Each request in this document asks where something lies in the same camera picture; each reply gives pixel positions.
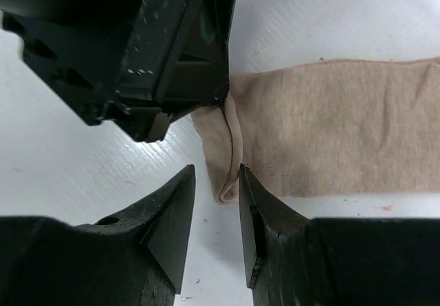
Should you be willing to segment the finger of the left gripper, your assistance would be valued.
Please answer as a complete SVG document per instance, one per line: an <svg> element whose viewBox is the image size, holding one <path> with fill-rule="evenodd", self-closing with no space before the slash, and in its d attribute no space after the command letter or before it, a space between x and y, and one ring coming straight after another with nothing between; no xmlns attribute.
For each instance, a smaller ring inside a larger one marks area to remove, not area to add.
<svg viewBox="0 0 440 306"><path fill-rule="evenodd" d="M117 106L177 115L228 91L228 38L235 0L138 0L121 61Z"/></svg>

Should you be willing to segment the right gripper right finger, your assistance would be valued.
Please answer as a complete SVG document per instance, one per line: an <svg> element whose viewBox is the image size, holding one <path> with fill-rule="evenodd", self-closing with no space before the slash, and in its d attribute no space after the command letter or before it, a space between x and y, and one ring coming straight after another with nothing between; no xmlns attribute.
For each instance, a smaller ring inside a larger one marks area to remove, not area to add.
<svg viewBox="0 0 440 306"><path fill-rule="evenodd" d="M239 210L255 305L438 305L438 219L308 219L241 165Z"/></svg>

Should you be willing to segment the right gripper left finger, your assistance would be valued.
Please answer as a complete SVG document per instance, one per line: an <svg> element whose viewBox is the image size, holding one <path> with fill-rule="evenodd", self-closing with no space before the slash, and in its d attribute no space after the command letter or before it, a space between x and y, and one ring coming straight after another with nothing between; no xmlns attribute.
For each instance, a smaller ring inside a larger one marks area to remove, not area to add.
<svg viewBox="0 0 440 306"><path fill-rule="evenodd" d="M1 218L2 305L172 305L181 292L195 168L94 224Z"/></svg>

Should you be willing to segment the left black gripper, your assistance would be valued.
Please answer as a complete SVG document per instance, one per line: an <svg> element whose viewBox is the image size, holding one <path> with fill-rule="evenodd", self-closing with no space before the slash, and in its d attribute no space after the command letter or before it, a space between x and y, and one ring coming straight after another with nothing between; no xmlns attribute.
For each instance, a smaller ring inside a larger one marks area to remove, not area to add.
<svg viewBox="0 0 440 306"><path fill-rule="evenodd" d="M2 28L24 63L83 122L115 122L138 142L164 138L170 116L151 100L140 40L148 0L1 0Z"/></svg>

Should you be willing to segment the beige reindeer sock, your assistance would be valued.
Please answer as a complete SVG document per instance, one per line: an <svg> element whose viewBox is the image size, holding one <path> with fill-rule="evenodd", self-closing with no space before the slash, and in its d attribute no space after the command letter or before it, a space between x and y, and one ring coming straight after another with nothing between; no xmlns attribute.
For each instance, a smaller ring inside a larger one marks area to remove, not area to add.
<svg viewBox="0 0 440 306"><path fill-rule="evenodd" d="M439 59L321 61L230 79L192 113L214 200L239 167L277 197L439 191Z"/></svg>

